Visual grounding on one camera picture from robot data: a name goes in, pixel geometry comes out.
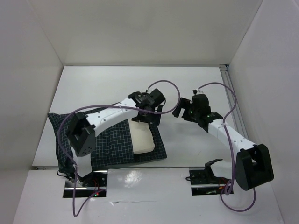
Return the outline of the cream white pillow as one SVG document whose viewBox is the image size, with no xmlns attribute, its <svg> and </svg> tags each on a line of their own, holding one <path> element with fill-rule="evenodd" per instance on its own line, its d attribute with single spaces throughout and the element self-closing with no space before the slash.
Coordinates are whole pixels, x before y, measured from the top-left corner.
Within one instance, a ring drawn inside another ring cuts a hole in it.
<svg viewBox="0 0 299 224">
<path fill-rule="evenodd" d="M 128 121 L 133 146 L 133 154 L 152 152 L 155 148 L 153 134 L 149 124 L 136 121 Z"/>
</svg>

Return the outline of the dark blue checkered pillowcase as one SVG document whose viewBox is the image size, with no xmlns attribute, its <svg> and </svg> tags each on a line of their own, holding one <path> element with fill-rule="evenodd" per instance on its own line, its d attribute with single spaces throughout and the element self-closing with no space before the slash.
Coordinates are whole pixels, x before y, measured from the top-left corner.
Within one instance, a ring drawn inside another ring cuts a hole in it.
<svg viewBox="0 0 299 224">
<path fill-rule="evenodd" d="M 48 113 L 53 131 L 56 137 L 56 157 L 60 173 L 67 175 L 74 173 L 73 162 L 64 154 L 58 145 L 57 132 L 68 114 Z M 63 148 L 71 157 L 71 146 L 68 142 L 66 132 L 71 119 L 68 119 L 60 133 L 60 141 Z M 155 148 L 152 152 L 144 154 L 133 154 L 132 140 L 127 120 L 114 125 L 105 130 L 96 138 L 96 149 L 91 153 L 91 166 L 93 171 L 112 165 L 140 163 L 153 160 L 161 160 L 167 158 L 167 153 L 160 136 L 159 129 L 156 125 L 149 124 L 149 128 L 153 134 Z"/>
</svg>

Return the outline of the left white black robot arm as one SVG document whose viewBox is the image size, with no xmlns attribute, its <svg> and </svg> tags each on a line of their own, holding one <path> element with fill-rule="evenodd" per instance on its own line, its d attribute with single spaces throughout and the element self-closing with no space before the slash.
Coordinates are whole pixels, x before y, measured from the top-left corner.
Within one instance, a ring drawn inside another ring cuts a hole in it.
<svg viewBox="0 0 299 224">
<path fill-rule="evenodd" d="M 100 112 L 74 114 L 67 131 L 77 174 L 75 180 L 81 186 L 92 182 L 91 153 L 96 149 L 96 138 L 108 128 L 127 120 L 132 138 L 133 154 L 152 152 L 154 137 L 149 125 L 158 125 L 164 95 L 154 89 L 151 92 L 133 92 L 123 101 Z"/>
</svg>

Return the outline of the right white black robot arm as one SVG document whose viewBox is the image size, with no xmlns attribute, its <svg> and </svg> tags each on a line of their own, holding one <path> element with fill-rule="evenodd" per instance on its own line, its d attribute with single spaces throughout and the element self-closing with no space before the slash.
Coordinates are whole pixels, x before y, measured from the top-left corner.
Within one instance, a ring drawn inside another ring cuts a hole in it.
<svg viewBox="0 0 299 224">
<path fill-rule="evenodd" d="M 274 179 L 266 145 L 257 145 L 225 123 L 219 113 L 211 111 L 206 95 L 197 94 L 191 100 L 180 98 L 172 114 L 198 124 L 232 151 L 231 162 L 215 159 L 205 164 L 204 178 L 207 182 L 214 183 L 223 177 L 235 180 L 241 189 L 248 191 Z"/>
</svg>

